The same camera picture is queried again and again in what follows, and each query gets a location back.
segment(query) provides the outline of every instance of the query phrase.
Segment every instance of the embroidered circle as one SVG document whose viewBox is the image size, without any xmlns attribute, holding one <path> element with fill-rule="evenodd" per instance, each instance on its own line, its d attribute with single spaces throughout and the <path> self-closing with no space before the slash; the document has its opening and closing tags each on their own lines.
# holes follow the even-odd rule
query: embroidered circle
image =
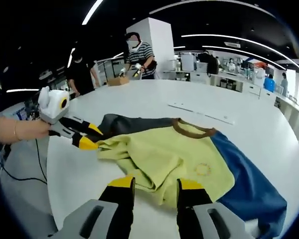
<svg viewBox="0 0 299 239">
<path fill-rule="evenodd" d="M 200 176 L 209 176 L 211 174 L 211 168 L 207 163 L 201 163 L 195 167 L 195 172 Z"/>
</svg>

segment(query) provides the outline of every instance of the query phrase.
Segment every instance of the black ceiling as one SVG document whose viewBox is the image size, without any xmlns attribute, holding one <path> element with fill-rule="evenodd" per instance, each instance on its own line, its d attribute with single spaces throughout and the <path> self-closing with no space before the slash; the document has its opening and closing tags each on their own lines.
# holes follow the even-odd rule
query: black ceiling
<svg viewBox="0 0 299 239">
<path fill-rule="evenodd" d="M 82 26 L 94 2 L 0 1 L 0 74 L 6 66 L 13 69 L 11 75 L 3 77 L 4 87 L 13 89 L 37 86 L 40 72 L 67 65 L 73 47 L 83 48 L 94 60 L 113 57 L 123 51 L 126 28 L 146 17 L 171 23 L 174 45 L 186 46 L 188 50 L 201 50 L 202 45 L 225 47 L 226 39 L 182 38 L 182 35 L 223 34 L 254 40 L 290 58 L 299 58 L 286 25 L 247 6 L 221 1 L 192 2 L 149 15 L 155 9 L 180 1 L 104 0 L 88 24 Z M 244 2 L 257 3 L 261 8 L 273 12 L 279 16 L 280 22 L 283 19 L 299 36 L 299 14 L 292 17 L 290 14 L 299 13 L 299 7 L 295 4 L 283 6 L 277 1 L 268 3 L 264 0 Z M 240 43 L 244 51 L 273 61 L 283 59 L 263 47 Z"/>
</svg>

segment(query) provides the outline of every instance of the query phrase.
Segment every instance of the round table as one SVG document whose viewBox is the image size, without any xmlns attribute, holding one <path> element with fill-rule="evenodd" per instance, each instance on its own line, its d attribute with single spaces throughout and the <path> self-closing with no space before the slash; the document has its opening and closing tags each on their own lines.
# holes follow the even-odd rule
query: round table
<svg viewBox="0 0 299 239">
<path fill-rule="evenodd" d="M 168 106 L 172 102 L 199 106 L 234 119 L 233 125 L 202 114 Z M 132 118 L 182 118 L 225 134 L 261 170 L 288 203 L 284 231 L 299 212 L 299 143 L 279 109 L 248 95 L 199 83 L 169 80 L 131 81 L 103 86 L 74 99 L 70 111 L 99 125 L 105 114 Z M 48 193 L 58 229 L 67 215 L 90 199 L 98 199 L 107 184 L 123 177 L 113 162 L 98 160 L 64 137 L 50 137 L 47 157 Z M 176 210 L 154 205 L 136 190 L 131 239 L 177 239 Z"/>
</svg>

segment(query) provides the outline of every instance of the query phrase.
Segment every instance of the cable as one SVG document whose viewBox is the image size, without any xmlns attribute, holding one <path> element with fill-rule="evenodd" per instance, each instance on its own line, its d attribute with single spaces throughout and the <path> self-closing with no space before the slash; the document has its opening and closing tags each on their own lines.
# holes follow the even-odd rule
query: cable
<svg viewBox="0 0 299 239">
<path fill-rule="evenodd" d="M 38 179 L 38 178 L 16 178 L 16 177 L 13 177 L 11 174 L 9 174 L 9 172 L 5 169 L 5 167 L 3 166 L 3 164 L 1 162 L 0 162 L 0 165 L 3 168 L 3 170 L 7 173 L 7 175 L 9 175 L 14 180 L 17 180 L 17 181 L 38 180 L 38 181 L 40 181 L 40 182 L 42 182 L 42 183 L 44 183 L 44 184 L 47 185 L 46 182 L 44 182 L 43 180 Z"/>
<path fill-rule="evenodd" d="M 44 179 L 45 179 L 46 181 L 48 181 L 48 180 L 46 179 L 46 176 L 44 175 L 44 172 L 43 172 L 43 169 L 42 169 L 42 166 L 41 166 L 41 160 L 40 160 L 40 154 L 39 154 L 39 146 L 38 146 L 38 140 L 37 140 L 37 139 L 35 139 L 35 143 L 36 143 L 36 150 L 37 150 L 37 152 L 38 152 L 38 160 L 39 160 L 39 165 L 40 165 L 40 168 L 41 168 L 42 175 L 44 176 Z"/>
</svg>

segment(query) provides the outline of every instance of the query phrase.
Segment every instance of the yellow shirt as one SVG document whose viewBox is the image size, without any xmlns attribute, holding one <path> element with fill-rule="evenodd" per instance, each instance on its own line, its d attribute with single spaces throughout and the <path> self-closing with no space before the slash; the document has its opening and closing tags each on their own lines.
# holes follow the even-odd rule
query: yellow shirt
<svg viewBox="0 0 299 239">
<path fill-rule="evenodd" d="M 204 133 L 194 125 L 178 128 Z M 234 176 L 210 137 L 192 138 L 180 130 L 154 128 L 99 141 L 98 158 L 116 160 L 136 178 L 136 188 L 151 192 L 159 205 L 176 207 L 178 178 L 200 183 L 215 202 L 234 186 Z"/>
</svg>

